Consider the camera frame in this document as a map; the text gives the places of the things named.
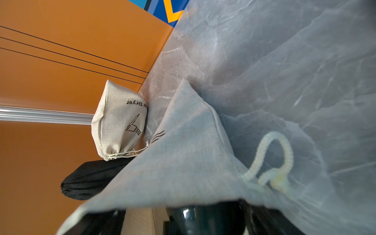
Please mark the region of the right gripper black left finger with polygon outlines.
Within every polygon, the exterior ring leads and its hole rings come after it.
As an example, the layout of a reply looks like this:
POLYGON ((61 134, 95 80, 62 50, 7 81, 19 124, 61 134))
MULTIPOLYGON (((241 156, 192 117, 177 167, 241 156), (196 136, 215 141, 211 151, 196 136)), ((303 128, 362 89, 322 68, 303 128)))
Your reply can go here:
POLYGON ((126 210, 87 214, 64 235, 120 235, 125 214, 126 210))

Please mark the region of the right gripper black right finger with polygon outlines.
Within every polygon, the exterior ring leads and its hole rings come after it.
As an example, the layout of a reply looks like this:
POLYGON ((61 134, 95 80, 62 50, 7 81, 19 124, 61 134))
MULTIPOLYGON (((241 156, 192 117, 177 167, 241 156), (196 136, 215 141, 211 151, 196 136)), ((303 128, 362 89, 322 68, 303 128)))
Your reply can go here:
POLYGON ((249 235, 304 235, 279 210, 240 202, 249 235))

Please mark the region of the black hair dryer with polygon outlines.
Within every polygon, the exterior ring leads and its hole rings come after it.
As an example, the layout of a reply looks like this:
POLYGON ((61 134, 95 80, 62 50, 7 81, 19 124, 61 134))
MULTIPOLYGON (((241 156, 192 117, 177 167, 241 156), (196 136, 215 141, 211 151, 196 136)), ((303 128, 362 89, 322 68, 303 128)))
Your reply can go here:
POLYGON ((242 235, 246 229, 238 202, 166 208, 166 212, 164 235, 242 235))

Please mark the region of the black drawstring pouch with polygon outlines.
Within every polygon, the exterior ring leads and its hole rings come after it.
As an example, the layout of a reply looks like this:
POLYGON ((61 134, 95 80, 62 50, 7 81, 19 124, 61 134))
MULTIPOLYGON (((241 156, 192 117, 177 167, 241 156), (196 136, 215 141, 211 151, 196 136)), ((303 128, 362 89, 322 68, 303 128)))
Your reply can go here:
POLYGON ((62 193, 74 200, 89 200, 99 194, 134 158, 83 163, 61 183, 62 193))

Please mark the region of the beige printed drawstring pouch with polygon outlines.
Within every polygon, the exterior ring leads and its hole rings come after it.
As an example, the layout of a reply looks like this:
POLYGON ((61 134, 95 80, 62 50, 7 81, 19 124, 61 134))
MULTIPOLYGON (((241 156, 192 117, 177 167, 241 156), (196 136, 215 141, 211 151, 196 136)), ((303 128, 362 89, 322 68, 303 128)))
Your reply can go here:
POLYGON ((190 1, 140 92, 149 147, 58 234, 238 200, 307 235, 375 234, 375 1, 190 1))

